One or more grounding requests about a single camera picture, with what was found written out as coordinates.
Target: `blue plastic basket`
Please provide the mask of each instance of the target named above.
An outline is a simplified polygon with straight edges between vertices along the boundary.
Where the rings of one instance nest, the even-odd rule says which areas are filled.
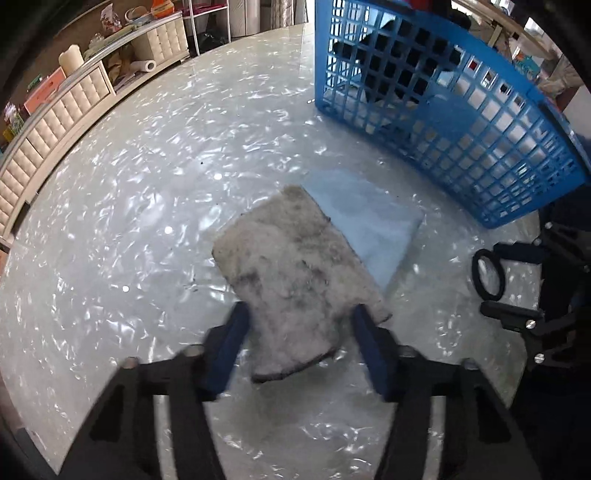
[[[317,1],[315,55],[316,106],[392,149],[486,227],[589,178],[562,114],[446,19],[388,0]]]

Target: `glossy tile floor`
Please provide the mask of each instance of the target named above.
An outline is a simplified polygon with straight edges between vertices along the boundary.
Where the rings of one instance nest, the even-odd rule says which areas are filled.
[[[220,228],[315,169],[352,171],[423,210],[389,326],[429,358],[474,357],[505,400],[513,395],[523,344],[478,313],[469,265],[478,248],[532,239],[534,218],[486,231],[402,161],[321,117],[313,41],[308,26],[273,31],[159,76],[105,116],[41,191],[0,286],[0,369],[54,468],[121,359],[169,358],[223,321],[235,297],[211,255]],[[507,272],[505,298],[534,306],[538,272]],[[359,361],[349,338],[335,359],[252,385],[247,344],[230,390],[208,406],[228,478],[372,476],[392,405]],[[436,475],[441,418],[426,478]]]

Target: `orange bag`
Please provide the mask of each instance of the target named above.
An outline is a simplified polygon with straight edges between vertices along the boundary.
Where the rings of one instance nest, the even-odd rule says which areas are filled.
[[[150,11],[155,18],[164,18],[174,13],[174,4],[171,0],[154,0]]]

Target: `white cylinder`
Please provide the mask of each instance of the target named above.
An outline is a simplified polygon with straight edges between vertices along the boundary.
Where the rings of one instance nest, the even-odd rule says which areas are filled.
[[[82,67],[84,59],[82,53],[80,53],[80,47],[78,45],[70,45],[65,52],[62,52],[57,59],[66,77],[69,77],[75,70]]]
[[[129,72],[152,72],[156,68],[154,60],[133,61],[129,64]]]

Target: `dirty cloth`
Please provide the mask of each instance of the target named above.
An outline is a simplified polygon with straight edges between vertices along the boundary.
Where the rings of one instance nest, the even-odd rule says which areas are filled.
[[[301,187],[240,216],[212,254],[251,307],[254,381],[284,378],[330,355],[358,303],[378,323],[390,317],[374,279]]]

